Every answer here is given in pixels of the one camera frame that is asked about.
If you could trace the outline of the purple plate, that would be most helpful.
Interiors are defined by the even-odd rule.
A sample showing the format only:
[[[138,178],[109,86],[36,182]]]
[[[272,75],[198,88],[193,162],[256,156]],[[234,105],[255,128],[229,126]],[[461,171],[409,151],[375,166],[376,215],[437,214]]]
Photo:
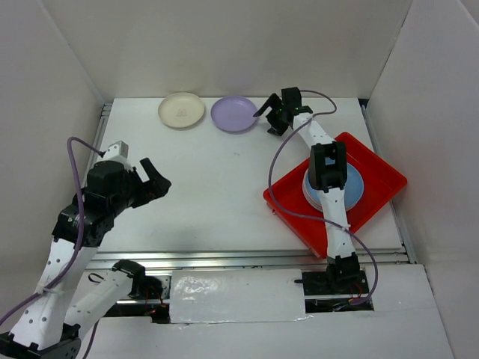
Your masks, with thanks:
[[[229,133],[250,130],[258,118],[257,106],[244,96],[226,96],[217,100],[210,109],[210,116],[217,128]]]

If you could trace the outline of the cream plate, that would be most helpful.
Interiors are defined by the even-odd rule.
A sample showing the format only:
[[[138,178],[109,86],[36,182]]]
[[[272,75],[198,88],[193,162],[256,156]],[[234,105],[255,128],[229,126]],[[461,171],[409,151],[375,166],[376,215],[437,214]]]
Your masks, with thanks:
[[[164,98],[158,107],[161,122],[172,129],[188,129],[201,121],[205,104],[193,93],[173,93]]]

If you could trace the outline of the blue plate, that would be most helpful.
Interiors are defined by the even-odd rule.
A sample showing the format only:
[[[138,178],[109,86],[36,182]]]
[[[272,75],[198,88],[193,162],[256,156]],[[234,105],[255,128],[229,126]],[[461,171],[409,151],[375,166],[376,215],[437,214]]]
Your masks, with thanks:
[[[344,190],[345,209],[349,211],[361,200],[364,194],[364,180],[359,171],[350,163],[347,163],[347,181]],[[310,206],[322,212],[320,197],[309,184],[308,173],[305,173],[303,178],[302,193]]]

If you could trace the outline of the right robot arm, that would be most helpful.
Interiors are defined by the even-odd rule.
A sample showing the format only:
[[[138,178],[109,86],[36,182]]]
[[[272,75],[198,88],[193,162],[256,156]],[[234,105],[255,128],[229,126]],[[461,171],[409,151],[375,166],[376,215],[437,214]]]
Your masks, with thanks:
[[[266,116],[270,125],[269,134],[281,137],[288,129],[292,129],[272,158],[268,171],[268,192],[281,212],[325,224],[326,285],[331,291],[341,293],[358,281],[361,271],[345,206],[347,148],[344,142],[336,141],[314,119],[317,116],[334,114],[338,110],[334,100],[321,92],[308,92],[330,101],[333,109],[315,113],[309,106],[302,104],[300,89],[285,88],[280,96],[272,93],[254,116]],[[278,202],[272,190],[275,163],[286,143],[296,134],[300,135],[310,148],[303,186],[315,193],[314,198],[319,200],[322,217],[303,215],[286,209]]]

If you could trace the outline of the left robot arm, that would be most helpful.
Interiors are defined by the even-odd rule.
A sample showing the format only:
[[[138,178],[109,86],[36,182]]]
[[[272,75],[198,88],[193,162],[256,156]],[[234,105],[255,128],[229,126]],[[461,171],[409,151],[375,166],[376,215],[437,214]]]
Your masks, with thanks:
[[[91,292],[72,302],[83,272],[116,217],[125,209],[164,197],[171,187],[148,158],[140,164],[146,182],[135,168],[119,160],[103,160],[89,170],[80,196],[58,216],[49,258],[33,298],[21,304],[19,321],[1,334],[1,355],[76,358],[86,333],[94,331],[117,300],[161,295],[160,280],[148,276],[141,264],[122,259]]]

